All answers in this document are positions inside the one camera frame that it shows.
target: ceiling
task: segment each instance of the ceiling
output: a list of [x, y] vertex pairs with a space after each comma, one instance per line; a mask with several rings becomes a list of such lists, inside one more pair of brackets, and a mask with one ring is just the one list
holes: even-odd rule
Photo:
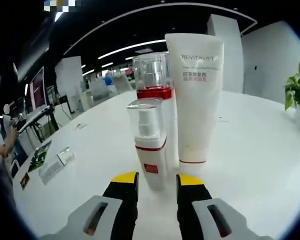
[[[166, 43], [154, 43], [124, 50], [100, 60], [98, 57], [130, 45], [164, 39], [166, 33], [205, 34], [210, 14], [236, 19], [240, 31], [253, 23], [252, 20], [229, 10], [257, 20], [258, 23], [244, 34], [280, 20], [300, 19], [300, 9], [295, 11], [291, 5], [284, 6], [283, 3], [280, 6], [270, 6], [261, 2], [242, 3], [234, 0], [192, 0], [191, 2], [214, 5], [219, 8], [185, 4], [171, 5], [183, 3], [178, 0], [77, 0], [76, 7], [70, 7], [70, 12], [62, 14], [54, 22], [49, 36], [49, 59], [41, 59], [35, 67], [40, 68], [45, 61], [56, 65], [62, 58], [72, 56], [81, 56], [82, 64], [86, 65], [83, 72], [91, 69], [100, 71], [101, 66], [108, 63], [113, 63], [113, 66], [131, 63], [125, 58], [136, 56], [136, 50], [148, 47], [153, 52], [166, 51]], [[44, 12], [43, 7], [35, 5], [34, 9], [30, 12], [28, 10], [23, 15], [16, 15], [14, 18], [14, 29], [11, 28], [11, 30], [15, 32], [17, 38], [12, 53], [13, 61], [17, 64], [21, 63], [21, 56], [29, 50], [43, 22], [47, 18], [54, 18], [55, 13]], [[131, 11], [135, 12], [113, 20]], [[21, 92], [12, 92], [11, 95], [15, 98], [16, 95], [22, 94]]]

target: clear pump cap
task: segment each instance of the clear pump cap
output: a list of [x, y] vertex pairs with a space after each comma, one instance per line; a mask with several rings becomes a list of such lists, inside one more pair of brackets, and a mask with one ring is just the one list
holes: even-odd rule
[[164, 134], [161, 98], [141, 98], [127, 107], [133, 135], [140, 139], [160, 138]]
[[169, 70], [169, 55], [166, 52], [154, 52], [135, 56], [133, 72], [136, 89], [147, 87], [173, 87]]

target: white table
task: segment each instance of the white table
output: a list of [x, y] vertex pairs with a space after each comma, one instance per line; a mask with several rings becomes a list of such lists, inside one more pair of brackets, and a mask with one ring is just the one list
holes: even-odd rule
[[[111, 179], [139, 171], [138, 220], [133, 239], [181, 239], [176, 219], [176, 187], [151, 193], [141, 171], [126, 106], [136, 93], [125, 92], [97, 105], [57, 131], [47, 159], [70, 147], [76, 160], [44, 186], [38, 170], [20, 180], [31, 157], [13, 180], [18, 211], [38, 236], [56, 233], [68, 216], [93, 195], [102, 195]], [[218, 124], [202, 179], [247, 218], [258, 235], [279, 238], [300, 214], [300, 129], [293, 112], [277, 102], [223, 92]], [[77, 124], [88, 124], [76, 130]]]

